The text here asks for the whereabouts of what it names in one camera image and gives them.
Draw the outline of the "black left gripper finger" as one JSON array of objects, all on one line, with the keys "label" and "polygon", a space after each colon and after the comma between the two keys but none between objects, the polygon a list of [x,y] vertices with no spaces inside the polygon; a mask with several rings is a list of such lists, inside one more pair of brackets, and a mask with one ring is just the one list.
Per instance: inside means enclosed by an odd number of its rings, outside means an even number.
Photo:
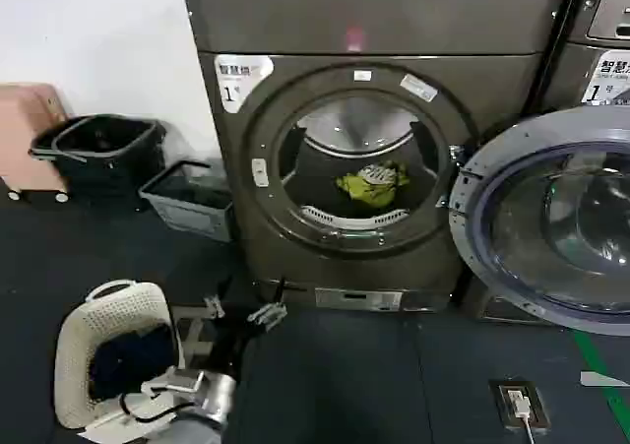
[{"label": "black left gripper finger", "polygon": [[246,321],[253,325],[278,325],[287,314],[284,304],[285,278],[281,278],[276,287],[272,301],[250,313]]},{"label": "black left gripper finger", "polygon": [[210,319],[221,319],[225,316],[225,310],[222,306],[222,300],[226,296],[231,284],[233,276],[228,276],[221,280],[216,290],[209,296],[204,297],[204,302]]}]

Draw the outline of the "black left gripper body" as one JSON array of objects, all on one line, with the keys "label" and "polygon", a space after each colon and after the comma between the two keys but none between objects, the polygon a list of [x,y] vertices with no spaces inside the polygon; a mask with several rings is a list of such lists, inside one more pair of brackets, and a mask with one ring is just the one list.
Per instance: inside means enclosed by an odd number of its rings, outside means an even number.
[{"label": "black left gripper body", "polygon": [[243,357],[249,342],[264,332],[253,313],[223,316],[213,321],[215,340],[209,354],[209,370],[241,381]]}]

